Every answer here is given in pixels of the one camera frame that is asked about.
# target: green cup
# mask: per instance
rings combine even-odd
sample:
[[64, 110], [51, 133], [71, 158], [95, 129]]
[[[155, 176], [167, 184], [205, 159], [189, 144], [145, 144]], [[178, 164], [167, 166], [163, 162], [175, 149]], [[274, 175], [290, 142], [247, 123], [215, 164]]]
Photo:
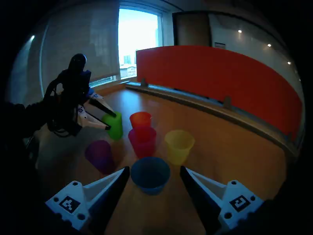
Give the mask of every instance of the green cup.
[[120, 112], [114, 113], [116, 114], [116, 117], [105, 114], [102, 117], [102, 121], [111, 126], [111, 129], [108, 130], [108, 134], [111, 139], [119, 140], [123, 136], [122, 114]]

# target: building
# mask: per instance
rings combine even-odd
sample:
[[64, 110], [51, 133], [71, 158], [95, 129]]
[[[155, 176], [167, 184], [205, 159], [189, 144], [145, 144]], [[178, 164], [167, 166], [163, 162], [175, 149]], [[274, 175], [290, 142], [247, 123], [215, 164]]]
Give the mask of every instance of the building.
[[124, 64], [131, 64], [130, 55], [124, 56]]
[[137, 76], [137, 66], [136, 65], [121, 65], [120, 66], [121, 78], [129, 76]]

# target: yellow cup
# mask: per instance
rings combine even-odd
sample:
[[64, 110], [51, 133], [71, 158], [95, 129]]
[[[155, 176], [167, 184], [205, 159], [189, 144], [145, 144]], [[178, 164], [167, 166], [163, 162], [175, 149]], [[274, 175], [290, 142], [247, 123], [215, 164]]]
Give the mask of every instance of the yellow cup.
[[167, 159], [174, 165], [181, 165], [186, 161], [195, 139], [184, 130], [172, 130], [165, 135], [165, 142]]

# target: orange partition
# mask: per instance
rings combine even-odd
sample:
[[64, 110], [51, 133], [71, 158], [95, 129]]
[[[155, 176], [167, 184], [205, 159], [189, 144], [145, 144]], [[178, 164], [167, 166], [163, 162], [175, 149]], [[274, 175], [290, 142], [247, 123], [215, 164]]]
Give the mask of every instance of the orange partition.
[[277, 72], [250, 57], [203, 46], [170, 46], [137, 51], [137, 77], [241, 108], [295, 139], [301, 100]]

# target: sky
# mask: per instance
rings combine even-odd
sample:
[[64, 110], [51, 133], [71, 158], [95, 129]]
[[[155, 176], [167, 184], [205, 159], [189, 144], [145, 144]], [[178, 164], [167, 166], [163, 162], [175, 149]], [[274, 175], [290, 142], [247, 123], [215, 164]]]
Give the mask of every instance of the sky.
[[119, 11], [119, 60], [135, 55], [136, 49], [156, 47], [155, 31], [158, 17], [141, 11], [120, 9]]

